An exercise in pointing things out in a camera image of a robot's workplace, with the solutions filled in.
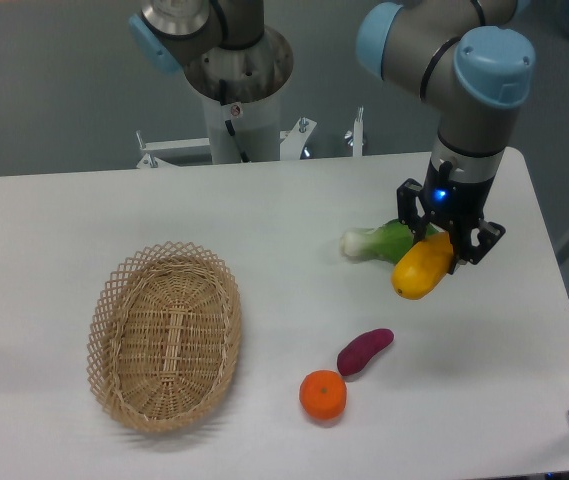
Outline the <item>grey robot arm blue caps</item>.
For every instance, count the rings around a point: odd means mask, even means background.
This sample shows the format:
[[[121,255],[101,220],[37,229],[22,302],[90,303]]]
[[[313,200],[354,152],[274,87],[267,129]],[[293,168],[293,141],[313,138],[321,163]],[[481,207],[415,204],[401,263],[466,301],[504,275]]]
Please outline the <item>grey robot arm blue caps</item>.
[[[505,232],[483,208],[530,91],[534,48],[507,28],[523,8],[521,1],[384,2],[358,30],[359,63],[440,112],[426,177],[398,188],[398,216],[415,241],[429,226],[446,231],[453,265],[480,262]],[[128,25],[149,61],[183,73],[203,100],[215,162],[281,158],[278,100],[293,56],[265,24],[262,2],[145,1]]]

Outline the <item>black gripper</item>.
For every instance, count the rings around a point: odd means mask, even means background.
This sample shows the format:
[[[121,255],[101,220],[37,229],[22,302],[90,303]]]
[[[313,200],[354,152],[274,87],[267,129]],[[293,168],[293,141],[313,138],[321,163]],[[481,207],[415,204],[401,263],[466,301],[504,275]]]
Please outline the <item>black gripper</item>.
[[[422,186],[409,178],[397,189],[398,220],[423,241],[430,223],[449,234],[453,248],[448,274],[459,265],[477,265],[503,238],[506,229],[485,221],[483,209],[498,170],[498,154],[469,156],[452,149],[433,149]],[[422,208],[418,211],[422,192]]]

